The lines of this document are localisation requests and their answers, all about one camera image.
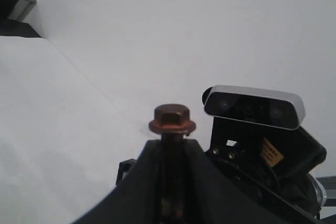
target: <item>white surface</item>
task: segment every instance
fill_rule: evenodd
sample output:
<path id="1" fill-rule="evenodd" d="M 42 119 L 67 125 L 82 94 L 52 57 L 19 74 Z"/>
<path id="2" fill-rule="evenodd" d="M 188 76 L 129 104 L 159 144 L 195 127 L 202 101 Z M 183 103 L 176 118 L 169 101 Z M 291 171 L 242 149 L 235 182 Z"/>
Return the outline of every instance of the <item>white surface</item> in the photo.
<path id="1" fill-rule="evenodd" d="M 27 21 L 118 115 L 132 117 L 123 139 L 128 150 L 118 152 L 142 148 L 131 133 L 145 129 L 153 108 L 166 102 L 191 108 L 195 137 L 208 147 L 211 119 L 201 95 L 228 84 L 302 96 L 304 127 L 332 154 L 335 17 L 335 0 L 38 0 Z M 107 137 L 100 144 L 117 146 Z M 335 163 L 329 155 L 316 175 L 335 175 Z"/>
<path id="2" fill-rule="evenodd" d="M 130 127 L 47 40 L 0 37 L 0 223 L 78 218 L 148 138 Z"/>

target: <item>white paper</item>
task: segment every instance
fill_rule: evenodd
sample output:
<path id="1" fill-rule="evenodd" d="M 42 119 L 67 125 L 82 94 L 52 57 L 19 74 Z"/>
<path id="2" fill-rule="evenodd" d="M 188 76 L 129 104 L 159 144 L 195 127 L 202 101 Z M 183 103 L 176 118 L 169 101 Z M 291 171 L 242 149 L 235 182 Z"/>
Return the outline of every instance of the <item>white paper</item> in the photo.
<path id="1" fill-rule="evenodd" d="M 79 218 L 137 158 L 138 128 L 47 40 L 0 37 L 0 223 Z"/>

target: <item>bolt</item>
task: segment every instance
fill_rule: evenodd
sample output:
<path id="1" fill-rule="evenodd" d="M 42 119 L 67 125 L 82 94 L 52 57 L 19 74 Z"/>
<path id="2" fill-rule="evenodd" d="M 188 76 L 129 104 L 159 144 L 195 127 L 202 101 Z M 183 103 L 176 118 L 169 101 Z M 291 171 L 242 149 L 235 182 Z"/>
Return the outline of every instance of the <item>bolt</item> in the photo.
<path id="1" fill-rule="evenodd" d="M 190 134 L 196 129 L 196 124 L 190 120 L 190 111 L 186 106 L 165 104 L 155 109 L 149 129 L 157 134 Z"/>
<path id="2" fill-rule="evenodd" d="M 218 155 L 218 154 L 219 154 L 219 149 L 214 148 L 214 149 L 212 150 L 212 152 L 213 152 L 215 155 Z"/>
<path id="3" fill-rule="evenodd" d="M 236 158 L 236 154 L 233 153 L 233 152 L 230 152 L 230 153 L 229 153 L 229 158 L 230 158 L 230 159 L 235 159 L 235 158 Z"/>

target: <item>black plastic part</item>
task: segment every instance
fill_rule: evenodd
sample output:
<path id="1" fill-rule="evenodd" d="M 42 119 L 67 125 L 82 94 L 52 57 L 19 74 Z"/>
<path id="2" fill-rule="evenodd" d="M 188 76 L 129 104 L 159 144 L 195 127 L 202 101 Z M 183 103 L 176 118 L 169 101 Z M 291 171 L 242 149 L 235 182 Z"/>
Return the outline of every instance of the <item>black plastic part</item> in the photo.
<path id="1" fill-rule="evenodd" d="M 185 151 L 193 176 L 192 186 L 205 224 L 322 223 L 261 186 L 264 197 L 274 205 L 268 207 L 288 221 L 285 222 L 285 220 L 266 210 L 265 206 L 258 205 L 238 190 L 230 180 L 216 169 L 196 140 L 187 140 Z"/>
<path id="2" fill-rule="evenodd" d="M 74 224 L 159 223 L 162 148 L 161 141 L 148 141 L 129 175 Z M 260 185 L 266 202 L 271 202 L 268 208 L 281 217 L 251 200 L 213 165 L 196 140 L 184 140 L 183 150 L 186 223 L 322 223 Z"/>
<path id="3" fill-rule="evenodd" d="M 210 148 L 225 146 L 227 140 L 232 140 L 253 152 L 264 138 L 284 156 L 274 167 L 279 178 L 305 175 L 327 156 L 326 149 L 302 127 L 288 131 L 220 118 L 214 118 Z"/>
<path id="4" fill-rule="evenodd" d="M 119 163 L 117 181 L 115 182 L 116 186 L 124 179 L 124 175 L 130 172 L 135 163 L 135 159 L 129 159 Z"/>
<path id="5" fill-rule="evenodd" d="M 160 141 L 148 141 L 132 172 L 73 224 L 157 224 Z"/>

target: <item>depth camera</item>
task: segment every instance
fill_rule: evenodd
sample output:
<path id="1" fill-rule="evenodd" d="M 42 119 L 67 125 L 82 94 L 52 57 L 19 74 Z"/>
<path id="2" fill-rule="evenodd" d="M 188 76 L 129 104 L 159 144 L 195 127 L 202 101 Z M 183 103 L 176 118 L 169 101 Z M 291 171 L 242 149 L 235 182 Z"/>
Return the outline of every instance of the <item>depth camera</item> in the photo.
<path id="1" fill-rule="evenodd" d="M 296 94 L 224 85 L 210 89 L 204 110 L 219 118 L 288 130 L 297 129 L 306 115 Z"/>

